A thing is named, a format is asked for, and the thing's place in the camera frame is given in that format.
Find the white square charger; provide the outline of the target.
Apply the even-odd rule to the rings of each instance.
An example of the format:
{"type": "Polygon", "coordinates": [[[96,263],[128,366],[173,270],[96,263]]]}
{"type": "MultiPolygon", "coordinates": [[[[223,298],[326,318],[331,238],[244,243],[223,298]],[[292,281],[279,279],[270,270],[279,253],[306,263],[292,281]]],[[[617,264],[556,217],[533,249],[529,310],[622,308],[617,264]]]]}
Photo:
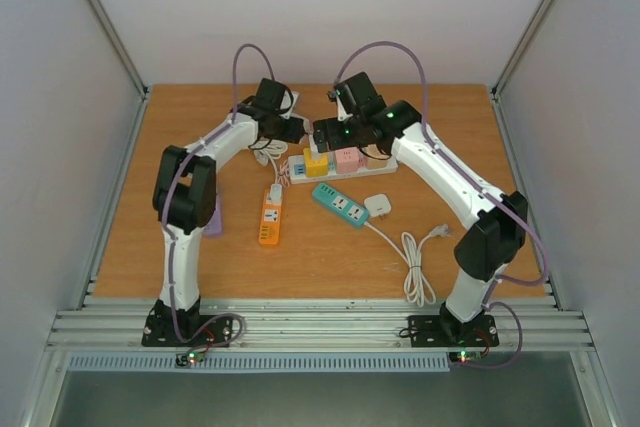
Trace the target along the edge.
{"type": "Polygon", "coordinates": [[[316,142],[315,135],[310,133],[308,136],[309,139],[309,150],[311,158],[317,160],[323,154],[322,149],[319,147],[319,144],[316,142]]]}

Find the pink cube socket adapter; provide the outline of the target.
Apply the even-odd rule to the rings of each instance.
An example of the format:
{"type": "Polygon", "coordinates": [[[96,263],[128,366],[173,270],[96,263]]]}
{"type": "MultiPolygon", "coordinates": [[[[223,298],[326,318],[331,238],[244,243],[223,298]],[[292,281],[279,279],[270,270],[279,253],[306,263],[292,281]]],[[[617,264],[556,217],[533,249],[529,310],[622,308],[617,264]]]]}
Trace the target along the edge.
{"type": "Polygon", "coordinates": [[[334,152],[334,161],[337,174],[356,172],[360,162],[359,151],[355,147],[336,150],[334,152]]]}

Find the yellow cube socket adapter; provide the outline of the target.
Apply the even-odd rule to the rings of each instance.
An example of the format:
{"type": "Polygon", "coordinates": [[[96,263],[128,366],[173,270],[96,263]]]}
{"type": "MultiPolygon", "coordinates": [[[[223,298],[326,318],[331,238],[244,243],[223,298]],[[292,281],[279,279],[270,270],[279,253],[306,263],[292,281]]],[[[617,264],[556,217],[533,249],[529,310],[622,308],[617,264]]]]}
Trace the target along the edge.
{"type": "Polygon", "coordinates": [[[326,153],[303,149],[305,175],[308,178],[324,177],[329,173],[329,158],[326,153]]]}

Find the beige cube socket adapter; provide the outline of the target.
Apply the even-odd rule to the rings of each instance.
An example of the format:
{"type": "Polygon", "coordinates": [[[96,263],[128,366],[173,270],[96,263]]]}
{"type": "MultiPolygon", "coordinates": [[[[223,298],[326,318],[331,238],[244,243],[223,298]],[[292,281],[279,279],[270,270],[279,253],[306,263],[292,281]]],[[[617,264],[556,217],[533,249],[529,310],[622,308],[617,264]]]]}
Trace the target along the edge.
{"type": "Polygon", "coordinates": [[[376,170],[385,168],[388,164],[389,158],[372,157],[369,155],[364,156],[366,168],[369,170],[376,170]]]}

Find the small white usb charger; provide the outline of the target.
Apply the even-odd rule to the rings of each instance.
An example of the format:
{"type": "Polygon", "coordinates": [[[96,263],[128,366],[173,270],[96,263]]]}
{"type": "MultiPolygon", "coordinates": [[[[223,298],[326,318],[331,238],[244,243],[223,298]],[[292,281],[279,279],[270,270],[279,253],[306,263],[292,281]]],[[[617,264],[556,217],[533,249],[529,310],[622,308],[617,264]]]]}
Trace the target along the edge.
{"type": "Polygon", "coordinates": [[[280,205],[283,199],[283,186],[279,183],[271,185],[268,193],[268,203],[271,205],[280,205]]]}

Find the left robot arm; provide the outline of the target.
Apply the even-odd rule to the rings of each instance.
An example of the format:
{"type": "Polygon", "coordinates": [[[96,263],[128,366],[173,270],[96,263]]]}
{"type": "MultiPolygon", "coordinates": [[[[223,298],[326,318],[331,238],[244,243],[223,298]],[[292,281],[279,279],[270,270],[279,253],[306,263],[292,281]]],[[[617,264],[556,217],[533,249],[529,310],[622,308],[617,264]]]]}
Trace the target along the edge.
{"type": "Polygon", "coordinates": [[[151,318],[179,345],[195,342],[205,325],[197,271],[201,237],[216,210],[217,173],[261,140],[300,142],[305,129],[292,114],[296,100],[288,86],[264,78],[210,133],[162,153],[152,206],[164,237],[164,279],[151,318]]]}

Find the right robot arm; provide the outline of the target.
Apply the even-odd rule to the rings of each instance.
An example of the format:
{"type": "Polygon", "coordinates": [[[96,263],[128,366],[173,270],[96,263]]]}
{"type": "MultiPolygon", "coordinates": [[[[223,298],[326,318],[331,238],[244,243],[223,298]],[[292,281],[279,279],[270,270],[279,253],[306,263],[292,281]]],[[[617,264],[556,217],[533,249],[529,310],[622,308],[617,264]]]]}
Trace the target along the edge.
{"type": "Polygon", "coordinates": [[[337,114],[313,124],[319,151],[376,146],[426,182],[465,228],[454,249],[458,275],[440,307],[439,324],[449,344],[467,341],[492,285],[525,243],[526,198],[481,180],[436,140],[416,108],[405,100],[387,104],[366,73],[336,82],[328,98],[337,114]]]}

